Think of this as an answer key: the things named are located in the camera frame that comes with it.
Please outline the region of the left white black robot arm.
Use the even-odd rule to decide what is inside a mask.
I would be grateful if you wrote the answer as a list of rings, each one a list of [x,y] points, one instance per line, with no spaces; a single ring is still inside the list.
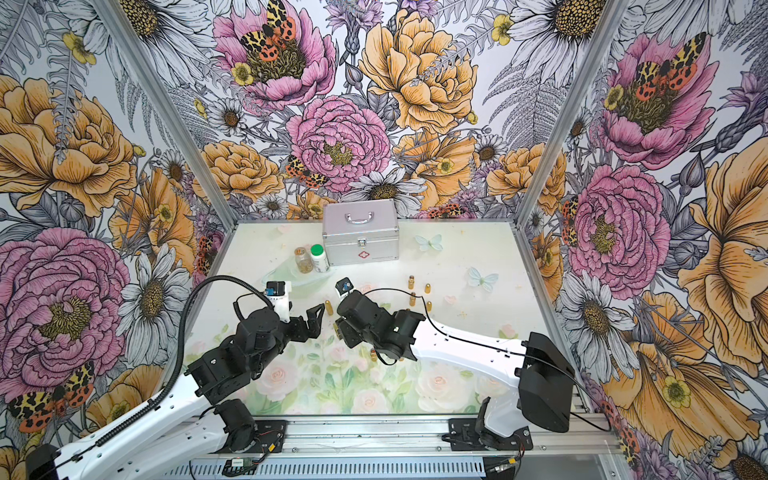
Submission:
[[[283,322],[268,307],[252,312],[235,335],[128,416],[62,448],[37,448],[26,459],[28,478],[152,479],[208,453],[270,453],[279,428],[259,426],[232,395],[288,343],[317,338],[324,313],[319,304]]]

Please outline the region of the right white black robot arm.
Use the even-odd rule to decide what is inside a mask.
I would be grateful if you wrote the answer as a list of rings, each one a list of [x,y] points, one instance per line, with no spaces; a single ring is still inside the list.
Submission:
[[[483,402],[478,417],[483,431],[508,438],[530,425],[554,433],[570,430],[575,371],[548,336],[474,334],[441,324],[427,312],[391,313],[357,289],[340,294],[336,311],[337,335],[350,348],[365,343],[391,362],[440,362],[505,385],[504,395]]]

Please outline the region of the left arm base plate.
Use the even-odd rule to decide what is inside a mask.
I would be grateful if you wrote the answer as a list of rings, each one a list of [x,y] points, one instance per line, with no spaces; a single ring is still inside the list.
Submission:
[[[225,400],[206,408],[198,417],[220,420],[223,427],[215,429],[223,440],[213,453],[280,453],[287,434],[286,420],[254,417],[240,399]]]

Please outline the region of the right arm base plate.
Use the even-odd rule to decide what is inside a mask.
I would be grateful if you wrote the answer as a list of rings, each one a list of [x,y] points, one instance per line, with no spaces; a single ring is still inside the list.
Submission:
[[[491,398],[481,403],[475,420],[452,418],[448,420],[449,431],[441,436],[452,451],[516,451],[520,454],[534,447],[528,426],[515,430],[510,436],[502,437],[485,425],[485,414]]]

